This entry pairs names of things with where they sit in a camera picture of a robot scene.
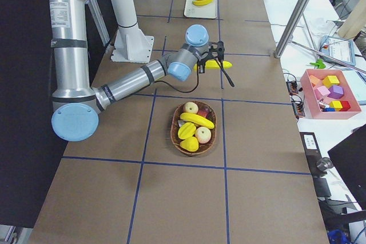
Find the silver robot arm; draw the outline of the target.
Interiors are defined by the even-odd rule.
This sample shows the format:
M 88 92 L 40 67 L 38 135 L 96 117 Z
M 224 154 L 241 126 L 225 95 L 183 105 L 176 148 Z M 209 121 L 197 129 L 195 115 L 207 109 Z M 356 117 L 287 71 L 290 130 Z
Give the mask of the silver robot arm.
M 114 54 L 141 67 L 122 78 L 91 87 L 85 6 L 90 0 L 49 0 L 57 89 L 52 95 L 51 125 L 62 139 L 71 142 L 89 138 L 97 129 L 99 113 L 109 105 L 171 75 L 187 80 L 194 65 L 208 56 L 209 34 L 202 25 L 186 30 L 178 52 L 151 60 L 153 37 L 138 26 L 133 0 L 111 0 L 118 23 Z

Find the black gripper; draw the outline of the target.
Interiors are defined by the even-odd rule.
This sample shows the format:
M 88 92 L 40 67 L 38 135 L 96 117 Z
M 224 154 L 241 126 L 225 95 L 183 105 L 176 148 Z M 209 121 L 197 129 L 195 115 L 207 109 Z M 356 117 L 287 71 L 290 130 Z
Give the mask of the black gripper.
M 206 51 L 201 54 L 200 59 L 196 63 L 196 71 L 200 74 L 205 73 L 205 63 L 210 60 L 210 52 Z

